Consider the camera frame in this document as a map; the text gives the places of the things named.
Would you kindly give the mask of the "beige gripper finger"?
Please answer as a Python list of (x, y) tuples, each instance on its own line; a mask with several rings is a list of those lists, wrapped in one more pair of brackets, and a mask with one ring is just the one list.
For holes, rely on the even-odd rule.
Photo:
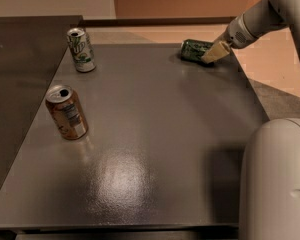
[(231, 51), (231, 47), (225, 41), (215, 42), (210, 49), (208, 49), (201, 60), (206, 63), (212, 63), (226, 57)]

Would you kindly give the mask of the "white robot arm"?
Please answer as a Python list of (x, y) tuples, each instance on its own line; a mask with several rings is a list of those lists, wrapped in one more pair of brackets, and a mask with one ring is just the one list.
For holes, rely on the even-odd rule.
[[(300, 62), (300, 0), (261, 0), (232, 20), (201, 60), (215, 62), (282, 28), (290, 29)], [(238, 240), (300, 240), (300, 118), (271, 120), (248, 141)]]

